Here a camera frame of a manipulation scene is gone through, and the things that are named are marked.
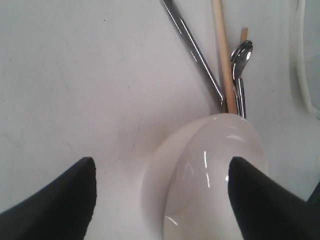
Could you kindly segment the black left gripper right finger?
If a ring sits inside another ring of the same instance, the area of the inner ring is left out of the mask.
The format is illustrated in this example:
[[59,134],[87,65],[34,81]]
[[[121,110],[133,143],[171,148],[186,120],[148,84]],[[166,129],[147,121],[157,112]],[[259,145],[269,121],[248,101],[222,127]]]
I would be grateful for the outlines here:
[[320,187],[308,200],[291,193],[242,157],[228,169],[228,197],[245,240],[318,240]]

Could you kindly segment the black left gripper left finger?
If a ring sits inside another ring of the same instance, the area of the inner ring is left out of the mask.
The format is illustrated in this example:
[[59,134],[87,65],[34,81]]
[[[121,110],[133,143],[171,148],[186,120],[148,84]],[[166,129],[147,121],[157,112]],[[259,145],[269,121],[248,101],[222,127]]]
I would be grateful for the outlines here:
[[83,240],[97,203],[96,165],[83,157],[0,214],[2,240]]

